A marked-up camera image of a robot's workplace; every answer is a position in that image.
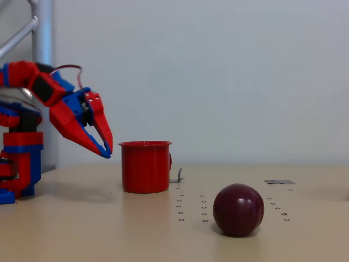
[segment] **cable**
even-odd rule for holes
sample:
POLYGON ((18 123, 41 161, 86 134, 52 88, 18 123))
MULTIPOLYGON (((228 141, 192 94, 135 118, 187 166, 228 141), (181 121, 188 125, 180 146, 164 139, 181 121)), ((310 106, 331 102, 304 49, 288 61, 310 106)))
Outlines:
POLYGON ((77 74, 77 84, 79 86, 79 88, 82 90, 83 87, 82 87, 82 84, 81 84, 81 73, 82 73, 82 67, 80 67, 79 65, 75 65, 75 64, 65 64, 65 65, 60 65, 59 67, 56 67, 51 73, 50 75, 52 75, 53 73, 57 72, 58 70, 60 69, 63 69, 63 68, 77 68, 80 70, 80 72, 77 74))

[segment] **beige table surface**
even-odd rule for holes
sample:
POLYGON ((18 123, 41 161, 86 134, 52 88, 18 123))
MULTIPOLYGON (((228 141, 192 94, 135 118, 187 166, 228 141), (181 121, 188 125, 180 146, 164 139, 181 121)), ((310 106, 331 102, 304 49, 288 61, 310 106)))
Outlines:
POLYGON ((119 164, 43 174, 35 197, 0 206, 0 260, 348 261, 349 167, 174 165, 172 178, 180 167, 179 189, 174 183, 148 195, 122 191, 119 164), (215 226, 214 198, 232 183, 264 199, 264 220, 252 237, 226 237, 215 226))

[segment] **dark red ball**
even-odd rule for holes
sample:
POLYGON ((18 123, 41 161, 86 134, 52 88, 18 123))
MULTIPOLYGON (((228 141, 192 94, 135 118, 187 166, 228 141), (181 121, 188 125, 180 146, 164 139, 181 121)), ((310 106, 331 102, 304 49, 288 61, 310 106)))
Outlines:
POLYGON ((223 188, 214 200, 214 220, 228 236, 249 236, 261 224, 263 215, 261 195, 245 184, 223 188))

